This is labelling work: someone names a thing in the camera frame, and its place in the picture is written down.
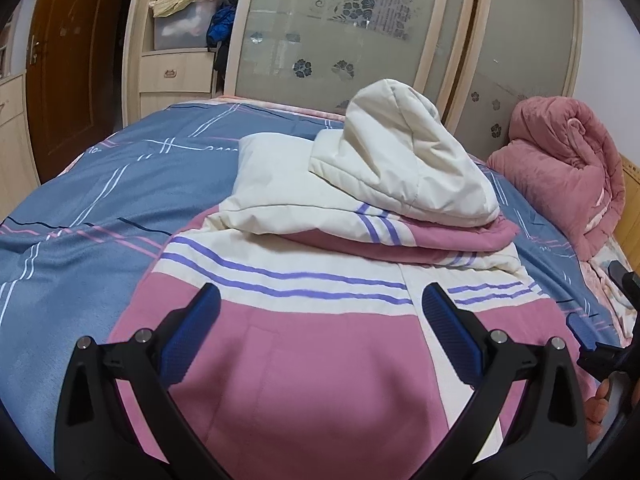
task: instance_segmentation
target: rolled pink blanket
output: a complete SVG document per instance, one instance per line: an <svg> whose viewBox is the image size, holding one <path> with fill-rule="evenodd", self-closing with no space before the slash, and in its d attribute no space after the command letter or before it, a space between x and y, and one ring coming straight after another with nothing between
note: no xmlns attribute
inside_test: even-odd
<svg viewBox="0 0 640 480"><path fill-rule="evenodd" d="M532 97L511 115L511 142L487 160L560 229L579 260L613 233L625 206L620 154L583 102Z"/></svg>

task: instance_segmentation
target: finger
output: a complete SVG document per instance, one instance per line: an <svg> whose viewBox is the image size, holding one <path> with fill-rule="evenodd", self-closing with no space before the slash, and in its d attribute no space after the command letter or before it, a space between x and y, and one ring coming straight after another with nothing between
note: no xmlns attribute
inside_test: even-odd
<svg viewBox="0 0 640 480"><path fill-rule="evenodd" d="M634 390L634 394L631 396L631 404L633 407L636 407L640 402L640 381L636 384L636 389Z"/></svg>
<svg viewBox="0 0 640 480"><path fill-rule="evenodd" d="M609 393L609 386L610 386L609 380L604 379L604 381L600 383L600 386L598 386L598 389L595 395L596 399L604 399Z"/></svg>
<svg viewBox="0 0 640 480"><path fill-rule="evenodd" d="M601 425L596 424L595 422L591 422L590 420L587 420L587 444L594 442L600 436L601 431L602 431Z"/></svg>
<svg viewBox="0 0 640 480"><path fill-rule="evenodd" d="M604 416L607 415L608 409L609 402L605 399L596 399L595 397L591 397L591 399L584 403L584 414L587 417L587 420L597 424L602 422Z"/></svg>

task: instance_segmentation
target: blue gripper pad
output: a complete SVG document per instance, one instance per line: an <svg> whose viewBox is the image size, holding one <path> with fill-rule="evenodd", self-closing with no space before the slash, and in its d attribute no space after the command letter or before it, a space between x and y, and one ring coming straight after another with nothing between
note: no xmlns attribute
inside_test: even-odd
<svg viewBox="0 0 640 480"><path fill-rule="evenodd" d="M581 348L596 349L597 336L595 332L577 312L572 312L566 317L566 325L573 332Z"/></svg>
<svg viewBox="0 0 640 480"><path fill-rule="evenodd" d="M484 357L476 340L458 317L461 311L436 283L425 287L422 310L460 380L479 388L484 374Z"/></svg>
<svg viewBox="0 0 640 480"><path fill-rule="evenodd" d="M160 354L159 377L162 386L180 383L200 350L209 330L220 314L220 291L205 285Z"/></svg>

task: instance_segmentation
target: bed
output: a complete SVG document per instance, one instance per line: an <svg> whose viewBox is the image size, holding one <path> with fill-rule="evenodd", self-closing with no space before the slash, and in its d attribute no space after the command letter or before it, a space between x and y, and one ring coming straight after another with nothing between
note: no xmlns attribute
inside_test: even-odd
<svg viewBox="0 0 640 480"><path fill-rule="evenodd" d="M53 466L58 393L75 341L107 341L172 233L232 192L238 139L313 139L342 117L237 98L176 104L82 154L0 226L0 398ZM597 340L620 344L610 310L586 286L568 241L500 174L478 163L528 274Z"/></svg>

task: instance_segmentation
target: metal screw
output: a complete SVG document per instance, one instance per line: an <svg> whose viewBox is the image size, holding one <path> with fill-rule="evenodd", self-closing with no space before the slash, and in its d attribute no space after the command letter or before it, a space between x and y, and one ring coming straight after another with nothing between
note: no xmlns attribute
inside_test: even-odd
<svg viewBox="0 0 640 480"><path fill-rule="evenodd" d="M509 336L503 330L492 330L491 339L495 343L502 344L506 343L509 340Z"/></svg>
<svg viewBox="0 0 640 480"><path fill-rule="evenodd" d="M551 338L551 346L556 350L564 350L566 343L564 342L564 339L556 336Z"/></svg>
<svg viewBox="0 0 640 480"><path fill-rule="evenodd" d="M82 336L80 339L78 339L76 346L81 350L89 348L89 346L91 346L91 338L87 335Z"/></svg>
<svg viewBox="0 0 640 480"><path fill-rule="evenodd" d="M134 338L139 343L146 343L151 339L152 335L153 335L153 332L151 332L151 330L149 330L148 328L141 328L136 332L136 335L134 336Z"/></svg>

